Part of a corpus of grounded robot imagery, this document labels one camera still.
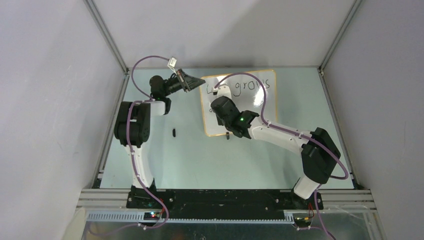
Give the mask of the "yellow framed whiteboard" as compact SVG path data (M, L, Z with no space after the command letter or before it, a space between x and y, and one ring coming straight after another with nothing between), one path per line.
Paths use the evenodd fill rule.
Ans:
M271 122L278 120L277 74L273 69L250 71L248 75L238 74L225 78L226 74L203 76L205 84L200 86L200 101L204 132L208 137L222 136L227 133L224 126L218 124L216 114L211 108L211 103L216 96L213 90L217 83L226 85L231 92L231 98L239 111L249 110L261 113L266 92L264 118Z

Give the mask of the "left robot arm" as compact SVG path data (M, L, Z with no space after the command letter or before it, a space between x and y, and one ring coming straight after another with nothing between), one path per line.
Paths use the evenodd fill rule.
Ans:
M190 92L205 80L176 70L167 79L154 75L149 80L150 99L145 101L123 101L120 103L114 125L114 137L125 148L131 167L132 184L128 196L128 208L141 204L145 208L157 208L160 199L155 192L155 180L148 160L148 140L151 119L167 115L172 101L169 95Z

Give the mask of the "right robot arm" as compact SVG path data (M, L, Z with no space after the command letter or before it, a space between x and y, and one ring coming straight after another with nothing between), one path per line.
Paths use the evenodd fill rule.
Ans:
M238 138L271 143L301 158L303 174L293 187L291 204L304 209L311 202L311 195L332 178L341 153L329 133L323 128L300 131L281 124L263 120L259 113L239 111L236 104L226 96L211 103L218 124Z

